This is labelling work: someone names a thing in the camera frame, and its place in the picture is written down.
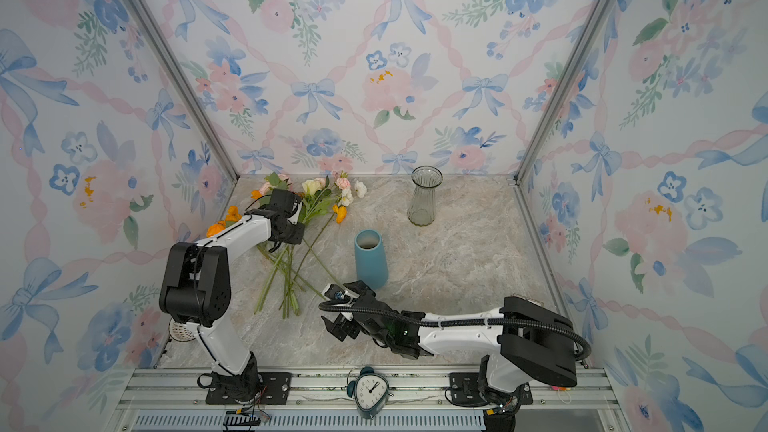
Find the teal alarm clock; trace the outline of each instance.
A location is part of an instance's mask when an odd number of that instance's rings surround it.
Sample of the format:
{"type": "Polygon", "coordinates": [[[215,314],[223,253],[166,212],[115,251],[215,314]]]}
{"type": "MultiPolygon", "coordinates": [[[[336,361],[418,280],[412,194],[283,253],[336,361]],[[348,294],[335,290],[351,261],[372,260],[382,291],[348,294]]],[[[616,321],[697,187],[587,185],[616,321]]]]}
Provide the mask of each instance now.
{"type": "Polygon", "coordinates": [[[389,397],[389,382],[373,368],[364,367],[357,380],[346,386],[346,394],[355,399],[362,418],[370,420],[384,408],[389,397]]]}

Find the blue vase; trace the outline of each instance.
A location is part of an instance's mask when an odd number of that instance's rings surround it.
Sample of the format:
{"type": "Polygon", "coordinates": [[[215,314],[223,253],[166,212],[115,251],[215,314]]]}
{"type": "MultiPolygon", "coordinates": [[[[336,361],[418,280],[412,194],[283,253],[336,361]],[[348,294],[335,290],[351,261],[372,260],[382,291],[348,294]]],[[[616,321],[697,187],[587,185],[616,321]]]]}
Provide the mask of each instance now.
{"type": "Polygon", "coordinates": [[[381,234],[367,228],[355,236],[355,268],[357,280],[370,288],[381,288],[389,278],[384,241],[381,234]]]}

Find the white flower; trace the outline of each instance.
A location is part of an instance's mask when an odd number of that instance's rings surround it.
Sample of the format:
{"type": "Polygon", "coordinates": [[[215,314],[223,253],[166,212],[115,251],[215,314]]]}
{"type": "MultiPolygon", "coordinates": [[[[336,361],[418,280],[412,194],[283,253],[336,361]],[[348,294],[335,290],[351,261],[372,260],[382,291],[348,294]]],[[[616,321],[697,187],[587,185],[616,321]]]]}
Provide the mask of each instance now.
{"type": "Polygon", "coordinates": [[[305,180],[301,184],[302,189],[304,190],[304,193],[308,196],[314,196],[315,192],[322,189],[322,184],[318,182],[317,180],[311,178],[310,180],[305,180]]]}
{"type": "Polygon", "coordinates": [[[349,207],[352,202],[355,201],[355,197],[352,195],[352,189],[351,188],[343,188],[341,190],[341,200],[339,200],[340,204],[345,207],[349,207]]]}
{"type": "Polygon", "coordinates": [[[411,55],[411,48],[404,42],[396,42],[389,46],[389,62],[395,62],[398,67],[408,65],[409,55],[411,55]]]}
{"type": "Polygon", "coordinates": [[[67,132],[67,136],[62,140],[62,150],[69,154],[69,159],[73,164],[79,166],[86,162],[92,162],[96,159],[96,148],[88,143],[85,132],[67,132]]]}
{"type": "Polygon", "coordinates": [[[357,191],[357,196],[360,197],[360,198],[365,197],[366,196],[366,192],[368,192],[368,188],[360,180],[355,182],[355,190],[357,191]]]}

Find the wall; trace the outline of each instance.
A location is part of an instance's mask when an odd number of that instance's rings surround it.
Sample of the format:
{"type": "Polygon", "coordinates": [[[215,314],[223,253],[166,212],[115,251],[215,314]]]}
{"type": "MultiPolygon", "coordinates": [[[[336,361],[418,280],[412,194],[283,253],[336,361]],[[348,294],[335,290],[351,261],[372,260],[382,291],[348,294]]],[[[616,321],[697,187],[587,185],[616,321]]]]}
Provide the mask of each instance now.
{"type": "Polygon", "coordinates": [[[570,312],[635,432],[768,430],[766,10],[618,0],[531,174],[570,312]]]}
{"type": "Polygon", "coordinates": [[[2,0],[0,430],[100,430],[232,188],[122,0],[2,0]]]}
{"type": "Polygon", "coordinates": [[[236,167],[257,173],[510,173],[592,6],[146,1],[236,167]]]}

